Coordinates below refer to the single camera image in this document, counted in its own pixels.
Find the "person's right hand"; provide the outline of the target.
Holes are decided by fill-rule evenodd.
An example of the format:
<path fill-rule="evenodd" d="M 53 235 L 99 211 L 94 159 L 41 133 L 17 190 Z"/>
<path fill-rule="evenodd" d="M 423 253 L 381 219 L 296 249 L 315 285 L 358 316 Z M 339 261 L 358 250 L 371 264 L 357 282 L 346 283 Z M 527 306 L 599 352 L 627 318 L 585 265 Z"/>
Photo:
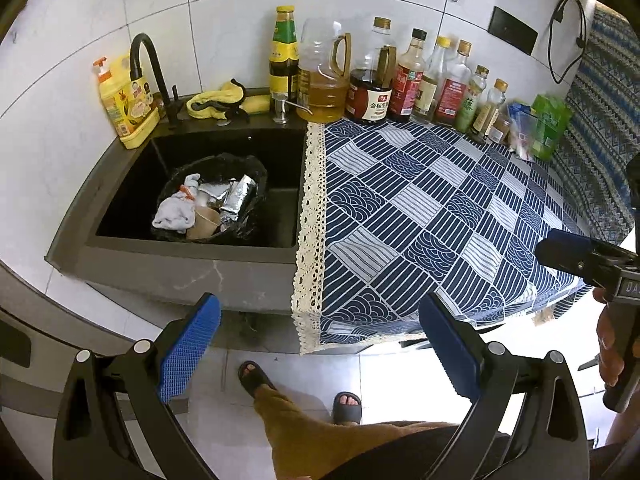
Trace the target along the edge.
<path fill-rule="evenodd" d="M 597 335 L 599 341 L 599 372 L 603 381 L 610 387 L 617 384 L 620 373 L 624 369 L 623 358 L 614 348 L 615 332 L 608 315 L 608 303 L 605 299 L 603 288 L 593 289 L 593 298 L 604 304 L 597 324 Z"/>

